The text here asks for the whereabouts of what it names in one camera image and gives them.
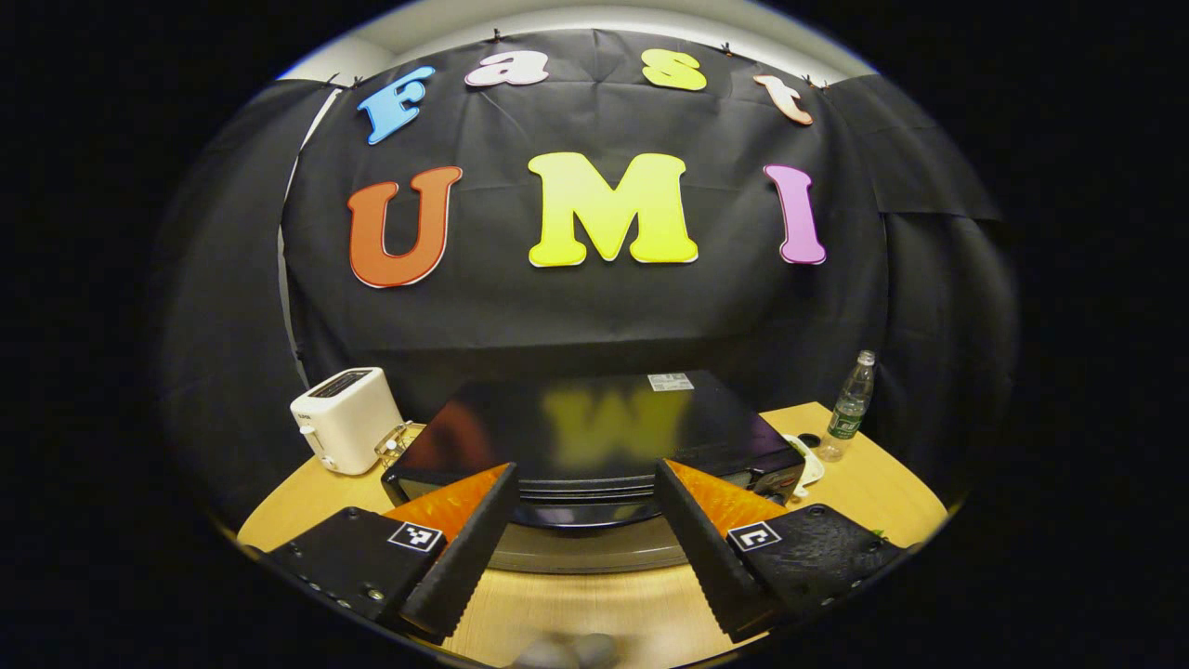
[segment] water bottle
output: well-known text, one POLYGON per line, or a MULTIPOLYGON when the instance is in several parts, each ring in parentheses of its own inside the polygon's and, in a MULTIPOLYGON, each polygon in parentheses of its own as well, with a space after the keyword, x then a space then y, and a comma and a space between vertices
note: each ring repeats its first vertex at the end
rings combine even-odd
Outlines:
POLYGON ((833 416, 830 417, 830 425, 822 436, 822 446, 817 449, 817 456, 826 462, 838 462, 850 440, 858 433, 858 424, 867 414, 867 406, 872 402, 872 392, 875 390, 875 354, 872 352, 858 353, 858 365, 850 372, 847 384, 838 395, 838 402, 833 405, 833 416))

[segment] orange letter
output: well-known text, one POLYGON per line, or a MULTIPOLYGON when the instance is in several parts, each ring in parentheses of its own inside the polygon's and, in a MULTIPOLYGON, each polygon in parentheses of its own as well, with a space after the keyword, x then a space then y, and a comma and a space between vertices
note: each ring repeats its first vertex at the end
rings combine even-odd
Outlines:
POLYGON ((396 183, 385 181, 356 191, 347 200, 352 213, 351 269, 356 277, 372 288, 391 288, 416 283, 433 271, 446 252, 449 187, 459 178, 463 170, 457 166, 435 168, 413 177, 409 185, 421 193, 417 241, 400 255, 384 250, 388 202, 396 196, 396 183))

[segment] bottle label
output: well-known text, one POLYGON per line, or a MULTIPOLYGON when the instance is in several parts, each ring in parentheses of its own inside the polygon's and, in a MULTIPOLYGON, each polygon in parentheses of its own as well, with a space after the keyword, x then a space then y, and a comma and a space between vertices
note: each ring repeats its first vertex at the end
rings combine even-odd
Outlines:
POLYGON ((844 414, 833 412, 833 417, 830 418, 830 427, 826 431, 835 440, 850 440, 858 433, 858 424, 863 422, 862 416, 847 416, 844 414))

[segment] purple letter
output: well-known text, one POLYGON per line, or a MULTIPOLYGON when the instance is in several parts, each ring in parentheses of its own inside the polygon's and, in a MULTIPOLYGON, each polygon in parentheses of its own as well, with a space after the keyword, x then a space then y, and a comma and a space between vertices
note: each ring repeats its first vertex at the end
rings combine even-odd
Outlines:
POLYGON ((810 209, 810 175, 788 165, 765 165, 763 173, 776 184, 780 208, 785 215, 785 242, 780 257, 788 263, 822 264, 825 248, 817 240, 813 212, 810 209))

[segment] white toaster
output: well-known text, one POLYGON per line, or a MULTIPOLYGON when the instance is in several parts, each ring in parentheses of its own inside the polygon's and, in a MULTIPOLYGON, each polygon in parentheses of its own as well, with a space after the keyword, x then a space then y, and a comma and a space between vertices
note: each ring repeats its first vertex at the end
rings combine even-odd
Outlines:
POLYGON ((340 474, 371 469, 377 449, 403 423, 378 367, 340 372, 294 400, 289 411, 322 466, 340 474))

